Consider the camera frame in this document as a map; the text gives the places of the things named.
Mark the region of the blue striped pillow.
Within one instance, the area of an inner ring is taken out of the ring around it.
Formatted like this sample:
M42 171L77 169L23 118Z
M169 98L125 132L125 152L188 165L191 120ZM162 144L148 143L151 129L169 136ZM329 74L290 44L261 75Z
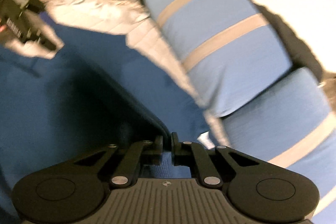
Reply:
M314 223L335 223L335 114L307 68L222 119L232 148L311 179Z
M283 43L250 0L143 0L214 116L236 111L292 66Z

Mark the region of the right blue striped pillow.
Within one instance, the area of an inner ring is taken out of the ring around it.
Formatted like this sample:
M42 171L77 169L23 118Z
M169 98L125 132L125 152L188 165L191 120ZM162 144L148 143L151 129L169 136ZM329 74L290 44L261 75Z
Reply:
M311 179L314 223L335 223L335 114L307 68L222 119L232 148Z

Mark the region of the left blue striped pillow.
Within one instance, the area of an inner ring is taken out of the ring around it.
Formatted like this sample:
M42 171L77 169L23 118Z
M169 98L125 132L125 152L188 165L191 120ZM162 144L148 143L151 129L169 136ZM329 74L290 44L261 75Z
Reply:
M214 116L236 111L292 66L283 43L250 0L143 0Z

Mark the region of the black garment behind pillows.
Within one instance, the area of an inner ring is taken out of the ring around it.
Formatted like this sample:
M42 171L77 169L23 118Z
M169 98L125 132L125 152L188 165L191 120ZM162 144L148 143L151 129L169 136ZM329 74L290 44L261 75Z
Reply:
M306 42L300 39L279 15L272 13L265 6L256 5L256 7L284 43L294 67L307 67L313 72L318 82L322 84L322 89L326 93L332 109L335 111L335 73L329 72L322 67L322 64Z

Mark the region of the dark blue sweatshirt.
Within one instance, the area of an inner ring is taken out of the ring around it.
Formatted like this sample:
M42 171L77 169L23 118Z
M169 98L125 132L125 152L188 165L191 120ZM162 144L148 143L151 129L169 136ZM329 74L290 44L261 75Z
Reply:
M162 69L110 35L56 24L54 57L1 48L1 223L19 223L11 202L25 175L112 143L160 133L206 144L215 139L203 110Z

